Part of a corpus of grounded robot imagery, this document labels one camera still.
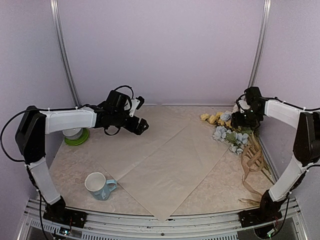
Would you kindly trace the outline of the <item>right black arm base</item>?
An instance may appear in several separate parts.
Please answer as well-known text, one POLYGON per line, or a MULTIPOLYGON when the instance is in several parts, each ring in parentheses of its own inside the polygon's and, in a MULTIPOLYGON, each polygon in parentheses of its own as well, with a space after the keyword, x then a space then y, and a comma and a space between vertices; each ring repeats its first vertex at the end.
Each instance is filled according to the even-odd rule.
POLYGON ((238 216, 242 228, 260 225, 281 219, 280 208, 284 201, 275 202, 272 200, 262 200, 260 206, 251 210, 243 210, 238 216))

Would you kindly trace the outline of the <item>white bowl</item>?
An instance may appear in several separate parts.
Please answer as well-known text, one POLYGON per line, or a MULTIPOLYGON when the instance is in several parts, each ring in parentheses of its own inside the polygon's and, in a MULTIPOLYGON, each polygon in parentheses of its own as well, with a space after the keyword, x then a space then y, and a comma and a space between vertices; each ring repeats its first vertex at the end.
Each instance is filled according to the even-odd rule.
POLYGON ((82 128, 72 128, 72 129, 65 129, 62 131, 64 137, 68 140, 77 140, 83 134, 82 128))

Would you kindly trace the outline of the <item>pink beige wrapping paper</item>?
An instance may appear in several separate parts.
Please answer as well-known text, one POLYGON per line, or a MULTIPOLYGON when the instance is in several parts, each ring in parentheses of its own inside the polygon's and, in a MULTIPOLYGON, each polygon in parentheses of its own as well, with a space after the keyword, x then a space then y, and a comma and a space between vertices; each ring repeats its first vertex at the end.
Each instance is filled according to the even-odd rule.
POLYGON ((213 139, 213 127, 188 109, 147 107, 149 128, 125 130, 102 142, 101 166, 159 221, 166 221, 228 150, 213 139))

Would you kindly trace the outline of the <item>yellow fake flower stem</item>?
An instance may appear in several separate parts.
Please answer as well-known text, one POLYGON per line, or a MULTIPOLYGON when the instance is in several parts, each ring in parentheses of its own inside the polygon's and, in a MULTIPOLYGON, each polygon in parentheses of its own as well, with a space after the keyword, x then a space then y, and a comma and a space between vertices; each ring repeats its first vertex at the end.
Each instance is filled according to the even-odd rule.
POLYGON ((215 126, 225 126, 225 121, 221 119, 222 114, 222 112, 217 112, 212 115, 204 113, 200 115, 200 120, 215 126))

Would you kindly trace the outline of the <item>left aluminium frame post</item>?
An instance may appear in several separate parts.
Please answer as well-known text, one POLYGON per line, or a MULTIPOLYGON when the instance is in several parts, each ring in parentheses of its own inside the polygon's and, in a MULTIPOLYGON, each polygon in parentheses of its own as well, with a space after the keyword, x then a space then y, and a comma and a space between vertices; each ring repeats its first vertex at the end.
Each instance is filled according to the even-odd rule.
POLYGON ((79 98, 79 94, 76 88, 76 84, 72 75, 67 49, 64 41, 63 28, 60 18, 59 12, 59 3, 57 0, 50 0, 50 8, 53 19, 53 24, 55 28, 55 33, 57 37, 59 52, 62 60, 63 69, 66 76, 67 85, 69 87, 71 98, 75 106, 79 107, 81 105, 81 101, 79 98))

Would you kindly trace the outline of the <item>beige ribbon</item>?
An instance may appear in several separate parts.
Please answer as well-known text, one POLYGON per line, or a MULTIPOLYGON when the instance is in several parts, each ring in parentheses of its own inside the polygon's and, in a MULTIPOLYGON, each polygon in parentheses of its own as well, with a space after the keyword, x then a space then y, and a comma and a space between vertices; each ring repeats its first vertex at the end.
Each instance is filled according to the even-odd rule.
POLYGON ((247 182, 247 178, 250 173, 260 172, 265 167, 266 163, 262 155, 262 150, 260 148, 256 150, 252 144, 247 145, 241 154, 240 164, 243 169, 242 185, 253 196, 253 199, 239 198, 238 200, 247 205, 254 207, 259 206, 262 194, 247 182))

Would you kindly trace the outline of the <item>white fake rose stem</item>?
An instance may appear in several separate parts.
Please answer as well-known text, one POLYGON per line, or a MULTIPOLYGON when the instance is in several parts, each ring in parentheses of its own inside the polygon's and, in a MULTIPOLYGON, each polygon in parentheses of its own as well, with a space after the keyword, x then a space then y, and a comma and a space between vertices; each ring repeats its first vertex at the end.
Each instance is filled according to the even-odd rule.
POLYGON ((241 100, 237 100, 235 102, 235 105, 233 106, 232 113, 236 113, 236 112, 243 113, 242 106, 241 106, 241 100))

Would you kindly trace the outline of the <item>aluminium frame post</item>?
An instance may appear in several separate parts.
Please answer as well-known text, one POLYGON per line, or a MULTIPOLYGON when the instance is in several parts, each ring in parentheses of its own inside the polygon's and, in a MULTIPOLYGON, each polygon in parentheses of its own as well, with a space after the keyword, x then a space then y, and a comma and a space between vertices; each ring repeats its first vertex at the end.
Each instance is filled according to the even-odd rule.
POLYGON ((258 34, 257 46, 255 50, 255 55, 253 58, 253 64, 249 76, 248 88, 253 87, 257 81, 257 75, 259 71, 260 62, 263 56, 263 49, 265 44, 265 39, 267 35, 268 23, 270 18, 271 12, 271 0, 265 0, 263 2, 263 10, 262 10, 262 17, 260 23, 260 29, 258 34))
POLYGON ((57 0, 50 0, 50 8, 53 19, 53 24, 55 28, 55 33, 57 37, 59 52, 62 60, 63 69, 66 76, 67 85, 69 87, 71 98, 75 106, 79 107, 81 105, 81 101, 79 98, 79 94, 76 88, 76 84, 72 75, 67 49, 64 41, 63 28, 60 18, 59 12, 59 3, 57 0))

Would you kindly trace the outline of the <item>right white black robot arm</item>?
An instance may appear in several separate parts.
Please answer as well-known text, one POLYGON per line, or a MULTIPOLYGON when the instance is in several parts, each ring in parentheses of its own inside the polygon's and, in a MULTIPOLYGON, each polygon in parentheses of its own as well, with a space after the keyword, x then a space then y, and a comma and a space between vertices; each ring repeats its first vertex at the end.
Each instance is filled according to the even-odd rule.
POLYGON ((260 196, 255 216, 260 222, 266 222, 320 159, 320 112, 261 96, 238 99, 235 107, 232 127, 257 127, 264 117, 269 117, 295 130, 290 162, 276 183, 260 196))

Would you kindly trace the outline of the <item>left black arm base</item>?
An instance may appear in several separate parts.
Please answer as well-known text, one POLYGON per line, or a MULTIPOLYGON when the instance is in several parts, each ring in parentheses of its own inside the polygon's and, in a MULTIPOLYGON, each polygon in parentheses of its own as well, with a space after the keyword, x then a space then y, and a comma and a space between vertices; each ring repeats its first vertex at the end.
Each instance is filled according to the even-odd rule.
POLYGON ((45 211, 43 218, 57 224, 69 226, 71 228, 75 227, 83 229, 86 223, 87 213, 84 211, 66 208, 62 214, 45 211))

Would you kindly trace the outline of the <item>right aluminium frame post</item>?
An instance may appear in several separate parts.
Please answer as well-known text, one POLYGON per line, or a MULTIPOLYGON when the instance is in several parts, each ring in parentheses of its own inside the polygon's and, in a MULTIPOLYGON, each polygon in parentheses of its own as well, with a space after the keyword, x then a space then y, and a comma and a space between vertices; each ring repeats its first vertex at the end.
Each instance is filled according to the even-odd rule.
POLYGON ((262 17, 260 23, 260 29, 258 34, 257 46, 255 50, 255 55, 253 58, 253 64, 249 76, 248 88, 253 87, 257 81, 257 75, 259 71, 260 62, 263 56, 263 49, 265 44, 265 39, 267 35, 268 23, 270 18, 271 12, 271 0, 265 0, 263 2, 263 10, 262 10, 262 17))

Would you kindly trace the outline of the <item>front aluminium rail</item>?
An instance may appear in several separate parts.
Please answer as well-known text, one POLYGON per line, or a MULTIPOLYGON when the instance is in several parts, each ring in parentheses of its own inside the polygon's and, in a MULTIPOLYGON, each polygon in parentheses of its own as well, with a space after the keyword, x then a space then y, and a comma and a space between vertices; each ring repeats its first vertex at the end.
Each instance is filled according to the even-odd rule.
POLYGON ((17 240, 254 240, 259 230, 276 224, 251 222, 240 217, 241 210, 176 214, 165 222, 148 214, 115 213, 107 210, 106 201, 95 201, 93 207, 67 206, 86 213, 84 220, 67 226, 40 217, 45 203, 30 199, 19 223, 17 240))

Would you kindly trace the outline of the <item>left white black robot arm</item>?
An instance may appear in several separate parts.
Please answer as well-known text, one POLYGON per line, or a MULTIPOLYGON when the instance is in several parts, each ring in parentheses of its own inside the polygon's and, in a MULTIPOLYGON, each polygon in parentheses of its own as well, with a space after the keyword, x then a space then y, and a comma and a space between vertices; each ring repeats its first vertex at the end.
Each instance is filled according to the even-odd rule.
POLYGON ((107 99, 99 105, 86 105, 80 108, 39 109, 29 106, 23 114, 15 141, 24 158, 26 170, 39 194, 44 198, 49 212, 63 223, 70 218, 63 197, 58 193, 49 173, 46 162, 46 135, 51 133, 109 127, 121 128, 141 135, 149 128, 147 121, 135 116, 145 100, 111 90, 107 99))

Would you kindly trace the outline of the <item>blue white ceramic mug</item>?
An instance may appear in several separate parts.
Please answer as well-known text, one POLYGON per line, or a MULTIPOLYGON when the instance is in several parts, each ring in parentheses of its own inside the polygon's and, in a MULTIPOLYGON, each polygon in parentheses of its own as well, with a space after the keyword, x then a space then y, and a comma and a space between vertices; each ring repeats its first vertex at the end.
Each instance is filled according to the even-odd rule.
POLYGON ((107 180, 101 172, 93 172, 84 180, 84 186, 96 200, 106 201, 118 183, 114 179, 107 180))

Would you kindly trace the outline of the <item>green plate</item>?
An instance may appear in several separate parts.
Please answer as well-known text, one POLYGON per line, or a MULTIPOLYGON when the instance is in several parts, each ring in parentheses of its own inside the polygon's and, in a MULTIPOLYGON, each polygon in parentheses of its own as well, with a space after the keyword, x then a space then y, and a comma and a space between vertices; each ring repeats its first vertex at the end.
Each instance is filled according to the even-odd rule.
POLYGON ((67 137, 64 137, 64 142, 68 146, 72 146, 72 147, 79 146, 89 138, 89 135, 90 135, 89 130, 87 128, 83 128, 81 135, 77 139, 69 139, 67 137))

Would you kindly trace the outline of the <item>blue fake flower stem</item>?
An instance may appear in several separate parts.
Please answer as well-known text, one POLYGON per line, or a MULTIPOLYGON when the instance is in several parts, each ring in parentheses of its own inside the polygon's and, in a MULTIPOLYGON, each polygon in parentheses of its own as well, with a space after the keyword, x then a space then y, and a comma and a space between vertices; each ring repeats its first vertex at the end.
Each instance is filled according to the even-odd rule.
POLYGON ((225 126, 215 125, 215 131, 212 138, 215 141, 229 144, 229 150, 235 155, 243 153, 245 147, 249 144, 249 136, 252 133, 250 128, 233 128, 231 126, 230 111, 222 112, 221 119, 225 121, 225 126))

